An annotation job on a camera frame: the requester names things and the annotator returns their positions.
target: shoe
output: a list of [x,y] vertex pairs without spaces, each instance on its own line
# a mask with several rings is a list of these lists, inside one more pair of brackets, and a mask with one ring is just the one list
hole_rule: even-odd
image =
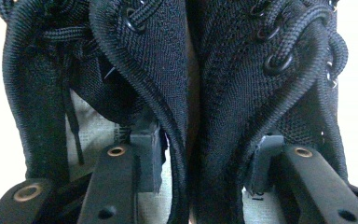
[[[111,144],[150,108],[170,141],[168,222],[188,223],[185,2],[0,0],[0,15],[7,22],[4,82],[26,177],[63,186],[90,172],[82,101],[119,124],[107,135]],[[74,174],[74,161],[86,168]]]
[[348,52],[337,1],[203,1],[190,21],[200,62],[200,134],[191,162],[194,223],[243,223],[254,155],[276,130],[316,148],[347,180],[337,76]]

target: brass rivet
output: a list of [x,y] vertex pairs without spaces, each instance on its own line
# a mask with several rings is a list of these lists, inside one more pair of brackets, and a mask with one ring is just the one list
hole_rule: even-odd
[[300,156],[300,157],[305,157],[305,158],[309,158],[312,157],[312,152],[303,148],[303,147],[296,147],[295,148],[295,153]]
[[42,187],[39,184],[32,184],[17,190],[13,199],[18,203],[25,203],[36,198],[41,192]]
[[112,147],[109,150],[107,150],[107,155],[111,157],[121,156],[124,153],[126,153],[126,148],[124,147]]

